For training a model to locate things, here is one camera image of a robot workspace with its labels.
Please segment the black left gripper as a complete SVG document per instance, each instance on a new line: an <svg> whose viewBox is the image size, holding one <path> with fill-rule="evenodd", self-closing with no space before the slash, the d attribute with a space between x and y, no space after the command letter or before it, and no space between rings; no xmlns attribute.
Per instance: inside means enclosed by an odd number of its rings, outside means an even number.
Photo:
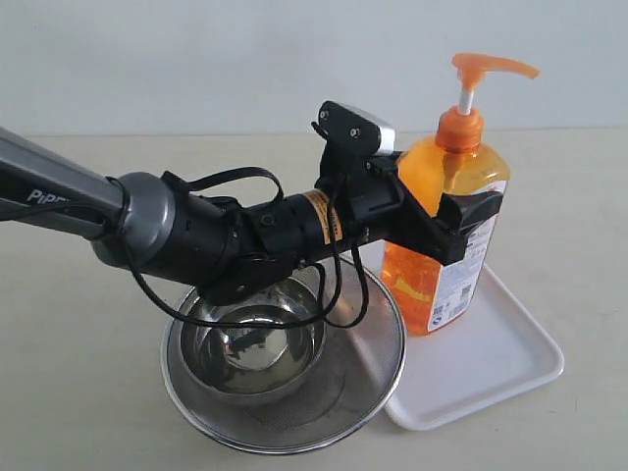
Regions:
<svg viewBox="0 0 628 471"><path fill-rule="evenodd" d="M345 251L384 240L447 266L460 261L468 237L500 211L503 194L440 193L434 215L403 183L391 157L368 157L347 177L338 196Z"/></svg>

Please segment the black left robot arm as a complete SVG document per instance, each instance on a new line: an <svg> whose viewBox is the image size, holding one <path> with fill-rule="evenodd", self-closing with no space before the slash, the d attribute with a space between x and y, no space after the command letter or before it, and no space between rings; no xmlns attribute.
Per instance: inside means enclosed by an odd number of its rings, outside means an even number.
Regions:
<svg viewBox="0 0 628 471"><path fill-rule="evenodd" d="M87 239L99 260L239 302L335 252L383 239L442 265L502 195L444 194L427 212L401 181L395 153L325 144L312 191L249 208L204 190L265 170L243 167L187 182L172 173L105 178L10 131L1 133L1 216Z"/></svg>

